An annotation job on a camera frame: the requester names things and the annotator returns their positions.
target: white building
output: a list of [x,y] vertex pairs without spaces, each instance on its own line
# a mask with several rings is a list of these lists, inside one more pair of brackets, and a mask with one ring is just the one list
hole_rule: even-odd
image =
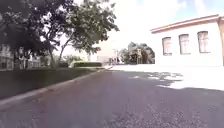
[[160,66],[223,66],[224,18],[211,15],[151,30]]
[[94,55],[98,62],[107,63],[110,59],[117,58],[118,51],[112,48],[110,42],[101,42],[98,47],[100,51]]

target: distant tree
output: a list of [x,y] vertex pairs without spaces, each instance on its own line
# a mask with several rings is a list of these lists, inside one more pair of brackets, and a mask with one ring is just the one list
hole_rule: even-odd
[[68,55],[68,56],[64,56],[64,60],[65,62],[67,62],[69,65],[73,62],[73,61],[82,61],[82,59],[78,56],[73,56],[73,55]]
[[122,49],[119,53],[122,61],[125,63],[137,63],[137,49],[141,49],[141,59],[143,64],[154,64],[155,53],[147,46],[147,44],[136,44],[131,42],[128,45],[128,49]]
[[122,49],[119,51],[119,56],[121,57],[121,61],[128,63],[129,62],[129,52],[127,49]]
[[155,53],[152,50],[152,48],[150,48],[149,46],[147,46],[147,44],[142,43],[138,46],[139,49],[141,49],[141,54],[142,54],[142,59],[143,59],[143,64],[154,64],[155,62]]
[[41,66],[49,66],[49,57],[48,56],[41,56],[40,57],[40,63],[41,63]]

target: building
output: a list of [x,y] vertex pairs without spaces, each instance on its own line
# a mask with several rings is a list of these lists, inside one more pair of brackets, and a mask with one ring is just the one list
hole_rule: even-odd
[[151,30],[155,64],[160,66],[223,66],[224,18],[211,15]]
[[[20,63],[17,64],[19,68],[23,68],[25,65],[25,61],[20,59]],[[10,52],[10,48],[6,45],[0,45],[0,71],[4,70],[12,70],[15,64],[13,62],[13,54]],[[40,67],[40,59],[31,57],[28,60],[28,68],[39,68]]]

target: white wall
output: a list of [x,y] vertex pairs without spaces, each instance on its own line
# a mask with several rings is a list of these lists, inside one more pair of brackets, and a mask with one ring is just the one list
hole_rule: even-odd
[[97,52],[97,61],[107,62],[109,61],[109,58],[115,56],[115,50],[112,48],[110,42],[101,42],[98,47],[100,47],[101,50]]
[[[197,33],[208,31],[209,48],[211,53],[202,54],[199,52]],[[179,35],[189,34],[191,47],[190,55],[181,55],[179,46]],[[172,56],[163,55],[162,38],[171,37]],[[208,23],[191,27],[174,29],[154,34],[156,64],[161,66],[223,66],[222,42],[218,24]]]

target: curb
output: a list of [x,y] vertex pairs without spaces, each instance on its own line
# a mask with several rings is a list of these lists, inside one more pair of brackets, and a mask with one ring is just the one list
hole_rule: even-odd
[[72,80],[64,81],[64,82],[61,82],[61,83],[50,85],[50,86],[45,87],[45,88],[40,88],[40,89],[37,89],[37,90],[26,92],[24,94],[19,94],[19,95],[10,97],[10,98],[3,99],[3,100],[0,101],[0,110],[8,108],[8,107],[10,107],[12,105],[15,105],[16,103],[23,102],[26,99],[33,98],[35,96],[39,96],[40,94],[44,94],[44,93],[47,93],[47,92],[50,93],[52,91],[56,91],[56,90],[62,89],[64,87],[69,86],[70,83],[81,81],[81,80],[86,79],[88,77],[94,76],[94,75],[96,75],[98,73],[101,73],[101,72],[104,72],[106,70],[109,70],[112,67],[113,66],[111,66],[109,68],[106,68],[106,69],[101,69],[101,70],[96,71],[96,72],[92,72],[90,74],[86,74],[84,76],[76,77],[76,78],[74,78]]

